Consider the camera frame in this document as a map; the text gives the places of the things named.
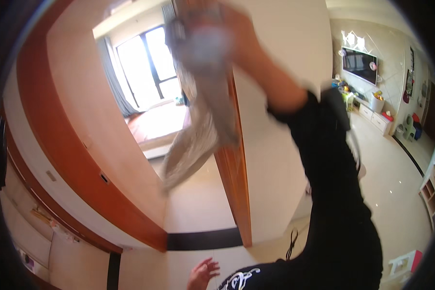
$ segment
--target person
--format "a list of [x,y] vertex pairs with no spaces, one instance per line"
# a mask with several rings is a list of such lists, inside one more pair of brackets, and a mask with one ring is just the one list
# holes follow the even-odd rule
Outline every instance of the person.
[[[197,19],[186,26],[215,26],[230,35],[229,61],[259,84],[269,113],[291,131],[311,184],[313,207],[306,246],[298,257],[239,269],[218,289],[378,289],[382,248],[336,114],[271,60],[245,13],[223,3],[220,10],[220,23]],[[204,260],[192,269],[187,290],[205,290],[218,271],[218,262]]]

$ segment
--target black t-shirt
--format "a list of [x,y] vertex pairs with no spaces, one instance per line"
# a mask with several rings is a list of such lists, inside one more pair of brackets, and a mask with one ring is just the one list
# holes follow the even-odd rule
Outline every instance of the black t-shirt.
[[382,248],[361,196],[346,130],[332,109],[332,100],[341,97],[331,91],[322,98],[319,103],[308,92],[306,105],[292,114],[268,109],[290,128],[312,188],[305,249],[290,261],[237,270],[218,290],[378,289]]

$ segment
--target window frame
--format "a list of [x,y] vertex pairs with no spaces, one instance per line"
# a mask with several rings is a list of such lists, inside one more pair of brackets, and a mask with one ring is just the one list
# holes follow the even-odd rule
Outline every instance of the window frame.
[[145,31],[145,32],[142,32],[142,33],[140,33],[140,34],[137,34],[137,35],[133,36],[132,38],[129,38],[128,40],[126,40],[126,41],[124,41],[123,43],[121,43],[121,44],[119,44],[118,46],[116,46],[116,54],[118,55],[119,64],[121,65],[122,73],[123,73],[123,75],[124,75],[124,78],[126,79],[126,82],[128,83],[129,90],[131,91],[131,93],[132,93],[132,97],[133,97],[133,100],[135,101],[135,104],[137,105],[138,108],[140,108],[140,106],[139,106],[139,101],[137,101],[137,98],[135,97],[135,94],[134,94],[134,92],[133,92],[133,90],[132,90],[132,88],[131,88],[131,85],[130,85],[130,83],[129,83],[129,80],[128,80],[128,77],[127,77],[127,75],[126,75],[126,72],[124,71],[124,67],[123,67],[123,65],[122,65],[122,61],[121,61],[121,58],[120,58],[120,56],[119,56],[118,47],[121,46],[122,44],[128,42],[129,40],[131,40],[131,39],[137,37],[137,36],[140,37],[140,39],[142,40],[143,46],[144,46],[144,48],[145,48],[145,51],[146,51],[146,56],[147,56],[147,58],[148,58],[148,63],[150,64],[150,71],[151,71],[152,76],[153,76],[153,81],[155,82],[156,89],[158,90],[159,101],[163,101],[163,100],[164,100],[164,96],[163,96],[163,92],[161,91],[160,84],[162,84],[162,83],[164,83],[164,82],[166,82],[166,81],[172,80],[172,79],[174,79],[174,78],[177,78],[177,71],[176,71],[176,75],[175,75],[174,77],[166,78],[166,79],[164,79],[164,80],[160,80],[160,78],[159,78],[159,76],[158,76],[158,72],[156,71],[156,67],[155,67],[155,64],[154,64],[154,62],[153,62],[152,55],[151,55],[151,53],[150,53],[150,48],[148,47],[148,43],[147,43],[147,41],[146,41],[146,34],[149,33],[149,32],[151,32],[151,31],[153,31],[153,30],[156,30],[156,29],[158,29],[158,28],[163,28],[163,29],[164,29],[164,24],[161,24],[161,25],[159,25],[159,26],[157,26],[157,27],[151,28],[151,29],[149,29],[149,30],[147,30],[147,31]]

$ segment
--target white graphic print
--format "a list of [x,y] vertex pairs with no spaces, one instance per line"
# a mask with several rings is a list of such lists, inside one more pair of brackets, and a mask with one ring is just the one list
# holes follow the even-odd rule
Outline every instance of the white graphic print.
[[243,290],[243,288],[245,288],[246,285],[246,280],[249,279],[251,276],[253,276],[252,274],[253,272],[259,273],[261,272],[261,270],[259,268],[255,268],[245,273],[237,272],[234,275],[232,275],[232,277],[230,277],[229,280],[227,280],[226,284],[219,290],[231,290],[231,288],[229,288],[229,283],[231,284],[232,289]]

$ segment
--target window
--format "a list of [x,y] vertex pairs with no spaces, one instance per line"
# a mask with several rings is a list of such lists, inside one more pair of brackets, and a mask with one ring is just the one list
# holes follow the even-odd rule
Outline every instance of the window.
[[131,38],[116,51],[137,107],[181,98],[173,57],[165,44],[162,26]]

